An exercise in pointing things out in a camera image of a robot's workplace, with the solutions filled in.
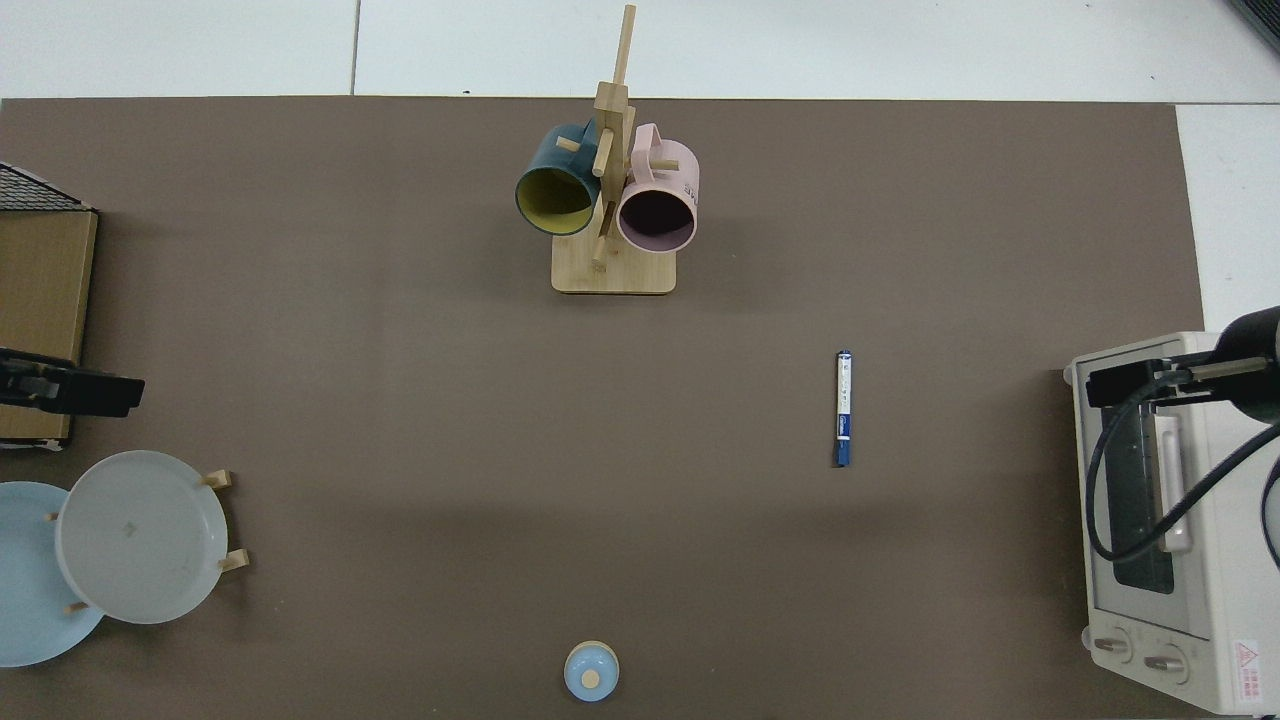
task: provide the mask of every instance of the mug handle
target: mug handle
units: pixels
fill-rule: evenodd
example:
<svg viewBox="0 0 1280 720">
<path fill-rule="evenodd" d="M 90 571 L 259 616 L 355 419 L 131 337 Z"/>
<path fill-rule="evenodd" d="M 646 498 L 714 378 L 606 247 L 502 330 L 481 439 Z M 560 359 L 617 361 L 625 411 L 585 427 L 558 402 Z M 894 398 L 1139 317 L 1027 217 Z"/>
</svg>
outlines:
<svg viewBox="0 0 1280 720">
<path fill-rule="evenodd" d="M 637 127 L 636 141 L 631 146 L 631 174 L 635 176 L 636 182 L 653 182 L 653 167 L 649 165 L 649 155 L 657 147 L 662 147 L 658 126 L 645 123 Z"/>
</svg>

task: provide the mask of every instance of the teal mug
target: teal mug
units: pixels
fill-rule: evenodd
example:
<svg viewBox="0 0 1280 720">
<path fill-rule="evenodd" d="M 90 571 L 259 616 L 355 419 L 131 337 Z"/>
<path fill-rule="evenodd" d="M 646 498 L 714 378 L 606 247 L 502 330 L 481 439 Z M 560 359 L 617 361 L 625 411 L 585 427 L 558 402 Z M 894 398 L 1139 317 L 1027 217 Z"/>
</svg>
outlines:
<svg viewBox="0 0 1280 720">
<path fill-rule="evenodd" d="M 516 206 L 535 228 L 573 234 L 591 222 L 600 178 L 591 174 L 599 146 L 595 120 L 556 126 L 516 183 Z"/>
</svg>

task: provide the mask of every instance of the wire mesh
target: wire mesh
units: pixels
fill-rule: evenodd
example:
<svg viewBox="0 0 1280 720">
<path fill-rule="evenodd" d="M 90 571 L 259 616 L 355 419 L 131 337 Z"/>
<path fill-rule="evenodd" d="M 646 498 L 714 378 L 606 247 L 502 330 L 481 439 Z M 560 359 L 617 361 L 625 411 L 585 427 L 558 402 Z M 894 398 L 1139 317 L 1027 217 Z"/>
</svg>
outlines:
<svg viewBox="0 0 1280 720">
<path fill-rule="evenodd" d="M 79 200 L 13 165 L 0 163 L 0 211 L 88 210 Z"/>
</svg>

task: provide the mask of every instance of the warning label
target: warning label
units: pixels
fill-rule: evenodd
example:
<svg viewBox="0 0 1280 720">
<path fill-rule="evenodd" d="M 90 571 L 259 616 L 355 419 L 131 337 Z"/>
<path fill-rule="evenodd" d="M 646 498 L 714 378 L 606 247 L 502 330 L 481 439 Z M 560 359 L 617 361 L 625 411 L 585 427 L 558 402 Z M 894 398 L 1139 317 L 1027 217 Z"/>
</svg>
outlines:
<svg viewBox="0 0 1280 720">
<path fill-rule="evenodd" d="M 1257 641 L 1235 641 L 1235 697 L 1262 702 L 1262 659 Z"/>
</svg>

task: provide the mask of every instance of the wooden mug tree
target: wooden mug tree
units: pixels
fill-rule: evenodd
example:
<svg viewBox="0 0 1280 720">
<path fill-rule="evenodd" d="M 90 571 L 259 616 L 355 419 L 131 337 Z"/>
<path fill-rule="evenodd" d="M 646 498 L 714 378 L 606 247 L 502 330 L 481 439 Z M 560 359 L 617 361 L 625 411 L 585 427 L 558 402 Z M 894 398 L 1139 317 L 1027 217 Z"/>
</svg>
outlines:
<svg viewBox="0 0 1280 720">
<path fill-rule="evenodd" d="M 591 220 L 573 234 L 552 236 L 552 287 L 561 292 L 664 295 L 676 288 L 675 252 L 646 252 L 618 234 L 618 200 L 627 179 L 627 147 L 636 117 L 623 85 L 635 17 L 636 6 L 627 5 L 622 15 L 613 82 L 602 82 L 595 91 L 599 149 L 591 174 L 600 178 L 600 196 Z M 579 147 L 579 143 L 563 137 L 557 140 L 557 145 L 571 151 Z M 654 160 L 652 165 L 655 170 L 678 169 L 675 160 Z"/>
</svg>

